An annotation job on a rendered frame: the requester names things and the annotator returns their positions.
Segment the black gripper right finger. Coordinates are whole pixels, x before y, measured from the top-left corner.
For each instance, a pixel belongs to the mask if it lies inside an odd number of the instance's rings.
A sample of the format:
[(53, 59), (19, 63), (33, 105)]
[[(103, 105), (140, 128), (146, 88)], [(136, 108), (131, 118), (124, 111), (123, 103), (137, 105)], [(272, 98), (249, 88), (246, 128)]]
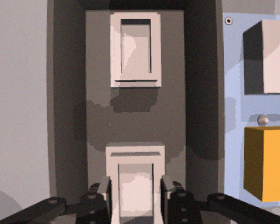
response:
[(279, 215), (223, 193), (209, 194), (207, 202), (194, 200), (169, 175), (161, 175), (160, 211), (163, 224), (280, 224)]

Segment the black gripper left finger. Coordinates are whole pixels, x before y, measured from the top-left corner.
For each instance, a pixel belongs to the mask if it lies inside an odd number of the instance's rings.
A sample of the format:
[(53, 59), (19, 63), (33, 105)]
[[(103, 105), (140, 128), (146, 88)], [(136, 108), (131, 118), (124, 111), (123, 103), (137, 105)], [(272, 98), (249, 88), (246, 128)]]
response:
[(112, 180), (103, 176), (80, 197), (80, 203), (66, 205), (65, 198), (50, 197), (0, 220), (0, 224), (111, 224), (112, 212)]

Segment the orange rectangular block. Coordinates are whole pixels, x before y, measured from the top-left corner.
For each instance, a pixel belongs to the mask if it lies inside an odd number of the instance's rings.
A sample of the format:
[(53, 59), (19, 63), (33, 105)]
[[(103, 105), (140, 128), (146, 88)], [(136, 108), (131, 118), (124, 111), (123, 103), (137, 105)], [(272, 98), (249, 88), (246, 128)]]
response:
[(244, 127), (243, 188), (261, 202), (280, 201), (280, 126)]

